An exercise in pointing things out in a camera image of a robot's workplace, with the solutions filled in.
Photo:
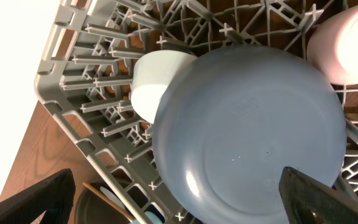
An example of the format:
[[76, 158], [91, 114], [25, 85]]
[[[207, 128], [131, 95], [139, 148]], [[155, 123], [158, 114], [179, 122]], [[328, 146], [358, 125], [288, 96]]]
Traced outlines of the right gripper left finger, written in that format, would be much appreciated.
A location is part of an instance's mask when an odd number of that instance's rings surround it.
[[67, 223], [76, 191], [70, 169], [62, 169], [0, 202], [0, 223]]

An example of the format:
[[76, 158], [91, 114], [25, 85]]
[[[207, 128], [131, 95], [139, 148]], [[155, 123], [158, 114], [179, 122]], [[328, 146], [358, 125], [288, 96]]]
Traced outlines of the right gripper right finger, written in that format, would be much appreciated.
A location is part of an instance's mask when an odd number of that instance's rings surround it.
[[284, 167], [279, 192], [290, 223], [358, 223], [358, 202], [292, 168]]

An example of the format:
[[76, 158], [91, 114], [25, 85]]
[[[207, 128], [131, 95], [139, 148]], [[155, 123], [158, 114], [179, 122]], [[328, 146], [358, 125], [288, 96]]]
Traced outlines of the wooden chopstick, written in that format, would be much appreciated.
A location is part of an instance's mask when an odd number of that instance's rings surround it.
[[124, 215], [130, 222], [133, 222], [135, 220], [135, 217], [131, 215], [129, 212], [127, 212], [124, 208], [121, 208], [118, 204], [114, 203], [112, 200], [108, 199], [107, 196], [102, 194], [99, 190], [94, 188], [91, 184], [87, 182], [82, 183], [88, 190], [90, 190], [92, 193], [97, 195], [100, 199], [105, 201], [107, 204], [109, 204], [112, 208], [117, 210], [121, 215]]

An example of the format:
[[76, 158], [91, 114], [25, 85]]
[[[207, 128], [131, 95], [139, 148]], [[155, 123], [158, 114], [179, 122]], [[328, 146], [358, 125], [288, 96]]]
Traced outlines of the dark blue plate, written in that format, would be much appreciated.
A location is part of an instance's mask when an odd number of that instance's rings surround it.
[[152, 139], [158, 172], [205, 223], [286, 223], [286, 166], [331, 186], [346, 150], [331, 84], [302, 58], [272, 47], [210, 51], [162, 96]]

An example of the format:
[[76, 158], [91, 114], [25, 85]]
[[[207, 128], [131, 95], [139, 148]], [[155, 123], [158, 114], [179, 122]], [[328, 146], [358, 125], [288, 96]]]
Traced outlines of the pink cup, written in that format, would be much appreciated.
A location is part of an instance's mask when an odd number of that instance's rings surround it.
[[358, 84], [358, 5], [324, 21], [311, 36], [306, 57], [330, 83]]

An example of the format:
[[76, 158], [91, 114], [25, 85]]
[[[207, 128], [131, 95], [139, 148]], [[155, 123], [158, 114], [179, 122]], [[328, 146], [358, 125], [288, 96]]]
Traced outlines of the light blue cup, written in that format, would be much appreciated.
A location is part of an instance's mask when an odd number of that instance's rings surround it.
[[161, 219], [159, 219], [159, 217], [156, 216], [153, 212], [146, 211], [145, 215], [150, 219], [153, 224], [163, 224]]

